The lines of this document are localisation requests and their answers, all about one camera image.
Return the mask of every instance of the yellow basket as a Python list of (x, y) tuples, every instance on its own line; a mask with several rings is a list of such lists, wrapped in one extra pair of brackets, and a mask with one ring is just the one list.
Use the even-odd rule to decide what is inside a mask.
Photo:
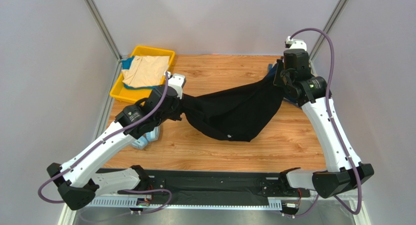
[[(171, 50), (166, 49), (160, 49), (160, 48), (152, 48), (147, 46), (136, 46), (136, 48), (133, 50), (133, 52), (130, 55), (132, 56), (170, 56), (169, 60), (169, 69), (168, 71), (172, 72), (170, 69), (170, 66), (173, 63), (173, 59), (175, 58), (175, 52)], [(114, 84), (113, 88), (110, 91), (110, 96), (114, 97), (116, 100), (122, 101), (122, 102), (128, 102), (128, 103), (135, 103), (136, 101), (149, 97), (152, 89), (140, 89), (140, 90), (134, 90), (134, 89), (127, 89), (124, 87), (123, 83), (123, 74), (121, 73), (118, 77), (116, 83)], [(160, 84), (164, 84), (165, 80), (162, 79)]]

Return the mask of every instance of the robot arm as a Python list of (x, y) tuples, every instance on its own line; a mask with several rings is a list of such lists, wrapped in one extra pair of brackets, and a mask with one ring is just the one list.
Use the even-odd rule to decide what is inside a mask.
[(69, 208), (72, 210), (80, 209), (90, 203), (96, 196), (109, 192), (125, 189), (146, 190), (149, 177), (139, 165), (111, 173), (97, 174), (96, 172), (122, 148), (133, 143), (145, 133), (152, 131), (165, 120), (181, 120), (180, 100), (183, 96), (182, 88), (185, 82), (184, 76), (174, 74), (169, 79), (165, 99), (152, 116), (139, 125), (104, 141), (76, 167), (70, 168), (76, 160), (98, 142), (104, 140), (104, 137), (135, 123), (153, 110), (162, 97), (164, 87), (156, 87), (152, 90), (148, 99), (142, 99), (133, 105), (126, 106), (116, 116), (115, 121), (110, 124), (107, 130), (80, 154), (63, 164), (53, 163), (48, 167), (47, 171), (50, 177), (70, 168), (70, 171), (54, 180), (59, 194)]
[[(344, 130), (338, 120), (333, 107), (333, 100), (329, 98), (332, 116), (329, 117), (325, 104), (327, 83), (323, 77), (311, 74), (309, 55), (306, 44), (301, 40), (286, 40), (289, 50), (277, 60), (274, 85), (282, 87), (285, 92), (297, 100), (299, 107), (305, 112), (312, 123), (322, 146), (326, 170), (289, 169), (281, 173), (282, 189), (290, 191), (293, 188), (315, 190), (321, 197), (328, 198), (354, 188), (357, 182), (348, 158), (351, 158), (358, 170), (361, 183), (368, 180), (374, 170), (371, 164), (363, 164), (360, 157), (350, 145)], [(331, 120), (334, 119), (339, 132), (348, 148), (349, 156), (345, 156)]]

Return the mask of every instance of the folded cloth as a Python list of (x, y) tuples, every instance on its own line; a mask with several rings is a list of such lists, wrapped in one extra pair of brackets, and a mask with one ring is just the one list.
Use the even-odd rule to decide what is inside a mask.
[(184, 94), (182, 113), (197, 130), (217, 140), (251, 141), (279, 109), (285, 92), (274, 76), (199, 97)]
[(123, 83), (129, 87), (158, 86), (169, 68), (169, 56), (135, 56), (129, 69), (123, 69)]

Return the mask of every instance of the blue garment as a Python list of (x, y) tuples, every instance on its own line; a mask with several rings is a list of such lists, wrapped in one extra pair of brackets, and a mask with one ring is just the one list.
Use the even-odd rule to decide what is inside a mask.
[[(131, 62), (133, 61), (133, 59), (134, 59), (134, 56), (133, 57), (130, 57), (130, 58), (127, 58), (125, 60), (122, 60), (122, 69), (123, 70), (129, 70), (130, 69), (130, 66), (131, 66)], [(139, 90), (139, 89), (153, 89), (153, 88), (155, 88), (157, 86), (150, 86), (150, 87), (130, 87), (130, 86), (127, 86), (126, 84), (124, 84), (124, 87), (127, 88), (127, 89)]]

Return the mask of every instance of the wooden tabletop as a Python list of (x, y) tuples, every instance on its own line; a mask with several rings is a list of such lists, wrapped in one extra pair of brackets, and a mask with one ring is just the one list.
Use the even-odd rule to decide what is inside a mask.
[[(200, 96), (261, 80), (279, 56), (177, 55), (173, 72), (187, 78), (184, 93)], [(115, 101), (109, 123), (129, 103)], [(321, 146), (301, 109), (282, 103), (277, 114), (250, 143), (211, 139), (182, 121), (161, 125), (158, 141), (143, 150), (128, 146), (104, 167), (279, 172), (293, 167), (325, 168)]]

